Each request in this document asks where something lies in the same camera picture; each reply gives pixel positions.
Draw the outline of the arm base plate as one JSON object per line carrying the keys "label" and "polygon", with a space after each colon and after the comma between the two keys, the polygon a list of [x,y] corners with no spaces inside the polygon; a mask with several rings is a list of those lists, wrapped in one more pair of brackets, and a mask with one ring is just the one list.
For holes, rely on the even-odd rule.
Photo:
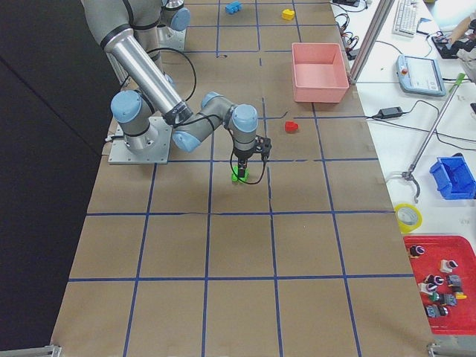
{"label": "arm base plate", "polygon": [[167,26],[157,27],[158,43],[162,48],[173,48],[183,51],[187,30],[177,31]]}
{"label": "arm base plate", "polygon": [[110,164],[167,164],[172,129],[161,116],[149,117],[149,129],[142,136],[123,133],[120,124],[112,139]]}

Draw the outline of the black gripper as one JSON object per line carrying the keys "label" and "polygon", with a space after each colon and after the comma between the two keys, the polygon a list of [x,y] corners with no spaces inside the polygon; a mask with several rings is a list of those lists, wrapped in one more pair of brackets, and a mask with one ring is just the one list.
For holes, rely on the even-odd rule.
{"label": "black gripper", "polygon": [[237,177],[245,178],[247,173],[247,164],[248,159],[255,153],[255,148],[251,149],[238,149],[237,147],[233,148],[233,154],[237,157]]}

